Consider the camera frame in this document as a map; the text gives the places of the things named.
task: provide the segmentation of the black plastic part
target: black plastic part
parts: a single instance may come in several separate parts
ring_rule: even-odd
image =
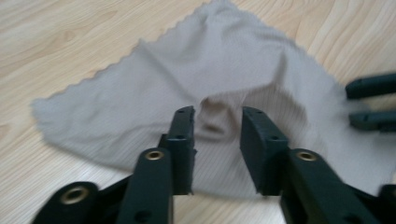
[[[160,142],[158,143],[157,147],[168,148],[168,143],[166,142],[167,136],[168,135],[166,133],[161,135]]]
[[[192,173],[194,168],[194,109],[192,106],[175,112],[170,130],[166,135],[166,149],[172,154],[174,194],[192,193]]]
[[[243,107],[240,147],[256,190],[279,195],[280,177],[288,138],[260,110]]]
[[[34,224],[92,223],[98,188],[91,182],[75,182],[59,189],[36,215]]]
[[[396,74],[360,78],[346,85],[348,99],[360,99],[393,92],[396,92]]]
[[[318,153],[290,150],[284,180],[288,223],[379,223]]]
[[[350,187],[355,196],[384,224],[393,224],[396,220],[396,185],[384,185],[378,197]]]
[[[171,160],[164,148],[151,148],[140,154],[116,223],[173,223]]]
[[[130,177],[125,177],[110,187],[99,191],[95,205],[95,216],[99,217],[97,224],[116,222]]]
[[[350,125],[353,127],[383,133],[396,132],[396,110],[386,112],[361,112],[349,115]]]

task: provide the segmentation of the gray cloth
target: gray cloth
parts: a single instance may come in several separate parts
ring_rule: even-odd
[[[239,150],[241,106],[267,113],[291,147],[320,153],[348,184],[376,193],[391,180],[396,138],[358,132],[344,89],[284,34],[228,1],[203,5],[158,41],[33,102],[44,140],[105,165],[132,170],[156,147],[175,110],[194,105],[198,154],[193,189],[254,197]]]

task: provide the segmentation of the screw hole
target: screw hole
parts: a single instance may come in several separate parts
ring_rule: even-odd
[[[134,220],[138,223],[147,223],[151,218],[150,211],[139,211],[134,215]]]
[[[146,159],[149,161],[156,161],[163,157],[163,153],[161,151],[150,151],[146,154]]]
[[[303,161],[315,161],[317,157],[309,152],[299,152],[297,156]]]
[[[82,186],[74,187],[62,195],[61,203],[64,204],[79,203],[88,196],[88,193],[89,191]]]
[[[362,223],[361,219],[354,214],[348,214],[347,216],[344,217],[344,220],[347,223],[352,223],[352,224],[361,224]]]

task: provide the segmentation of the wooden table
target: wooden table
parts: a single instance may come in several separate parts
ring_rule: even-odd
[[[116,63],[139,38],[156,40],[202,2],[0,3],[0,223],[29,223],[53,191],[68,183],[87,180],[103,188],[127,175],[45,145],[29,104]],[[295,39],[342,84],[396,71],[394,0],[234,3]],[[394,97],[369,103],[374,109],[396,107]],[[273,223],[261,214],[263,204],[206,195],[177,198],[176,223]]]

